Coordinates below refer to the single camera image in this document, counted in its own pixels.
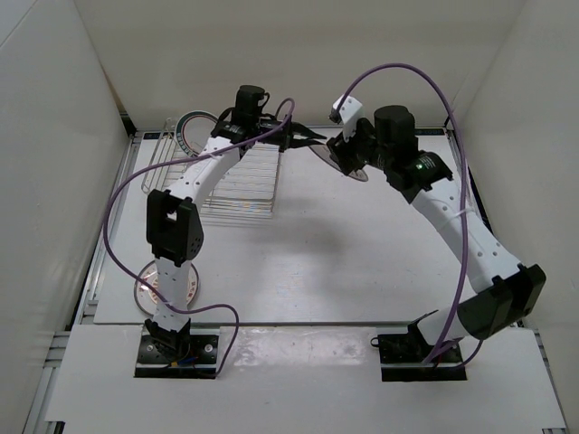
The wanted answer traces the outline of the green red rimmed white plate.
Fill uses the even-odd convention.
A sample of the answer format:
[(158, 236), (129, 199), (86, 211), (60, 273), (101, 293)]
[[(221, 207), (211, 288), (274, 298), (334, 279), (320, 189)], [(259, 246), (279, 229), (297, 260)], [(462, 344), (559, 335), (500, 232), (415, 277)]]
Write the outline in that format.
[(198, 156), (205, 148), (217, 123), (217, 116), (203, 111), (193, 110), (185, 113), (175, 126), (175, 141), (187, 156)]

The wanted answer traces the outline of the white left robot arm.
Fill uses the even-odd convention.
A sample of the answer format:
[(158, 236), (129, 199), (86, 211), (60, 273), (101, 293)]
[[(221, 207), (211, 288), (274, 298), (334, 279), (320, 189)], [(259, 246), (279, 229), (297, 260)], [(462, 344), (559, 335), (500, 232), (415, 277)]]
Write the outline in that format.
[(199, 211), (224, 175), (256, 142), (282, 149), (318, 144), (323, 137), (300, 123), (270, 116), (219, 119), (206, 144), (186, 171), (164, 191), (147, 197), (147, 242), (157, 267), (157, 308), (145, 327), (170, 362), (190, 349), (188, 277), (204, 242)]

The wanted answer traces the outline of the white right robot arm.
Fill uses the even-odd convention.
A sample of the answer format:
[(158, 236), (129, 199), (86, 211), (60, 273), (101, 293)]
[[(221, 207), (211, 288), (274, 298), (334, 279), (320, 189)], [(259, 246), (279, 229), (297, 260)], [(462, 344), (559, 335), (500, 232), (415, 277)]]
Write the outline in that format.
[(425, 362), (470, 336), (484, 341), (528, 316), (546, 283), (538, 266), (525, 266), (466, 204), (465, 176), (419, 148), (415, 119), (404, 106), (379, 108), (373, 119), (354, 98), (330, 112), (341, 133), (328, 141), (331, 159), (349, 175), (370, 165), (437, 231), (460, 262), (452, 304), (408, 327), (407, 353)]

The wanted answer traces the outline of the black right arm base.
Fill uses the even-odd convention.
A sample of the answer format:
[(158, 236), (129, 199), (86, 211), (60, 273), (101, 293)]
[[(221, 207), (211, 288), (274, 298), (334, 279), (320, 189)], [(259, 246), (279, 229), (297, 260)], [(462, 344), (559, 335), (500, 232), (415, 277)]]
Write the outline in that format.
[(377, 335), (370, 345), (378, 350), (383, 382), (461, 382), (467, 380), (460, 347), (456, 344), (424, 359), (432, 346), (415, 339), (410, 333)]

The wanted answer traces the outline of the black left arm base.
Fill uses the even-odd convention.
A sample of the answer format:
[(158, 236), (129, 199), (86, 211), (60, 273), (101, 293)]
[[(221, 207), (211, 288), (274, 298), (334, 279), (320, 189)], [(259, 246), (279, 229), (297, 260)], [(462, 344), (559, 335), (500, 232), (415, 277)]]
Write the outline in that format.
[(192, 328), (188, 343), (176, 354), (160, 350), (149, 333), (140, 337), (134, 377), (141, 379), (214, 379), (219, 329)]

